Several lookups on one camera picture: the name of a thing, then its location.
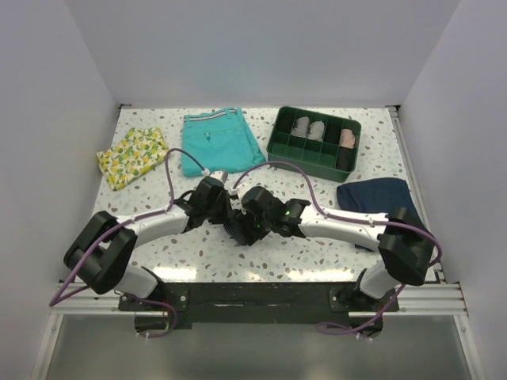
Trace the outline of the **navy white striped underwear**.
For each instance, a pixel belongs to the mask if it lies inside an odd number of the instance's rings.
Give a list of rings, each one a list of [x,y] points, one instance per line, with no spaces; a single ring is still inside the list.
[[[223,225],[223,229],[228,233],[239,246],[247,246],[249,244],[248,238],[234,223],[228,222]]]

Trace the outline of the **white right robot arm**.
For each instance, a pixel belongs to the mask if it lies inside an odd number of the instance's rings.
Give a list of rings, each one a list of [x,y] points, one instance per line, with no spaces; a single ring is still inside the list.
[[[398,285],[421,286],[425,282],[436,243],[405,208],[390,214],[329,211],[315,200],[290,199],[284,203],[262,186],[246,184],[233,193],[251,218],[255,233],[328,238],[379,253],[380,261],[363,270],[356,282],[353,302],[360,310],[372,310]]]

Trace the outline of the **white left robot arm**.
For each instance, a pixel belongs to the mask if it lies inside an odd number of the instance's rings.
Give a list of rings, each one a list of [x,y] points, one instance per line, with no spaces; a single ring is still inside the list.
[[[180,197],[170,207],[139,215],[96,213],[67,250],[63,263],[96,294],[111,290],[136,296],[145,310],[156,310],[164,301],[162,282],[146,268],[128,265],[133,251],[170,235],[185,234],[204,222],[223,224],[231,204],[224,187],[227,173],[204,177],[188,199]]]

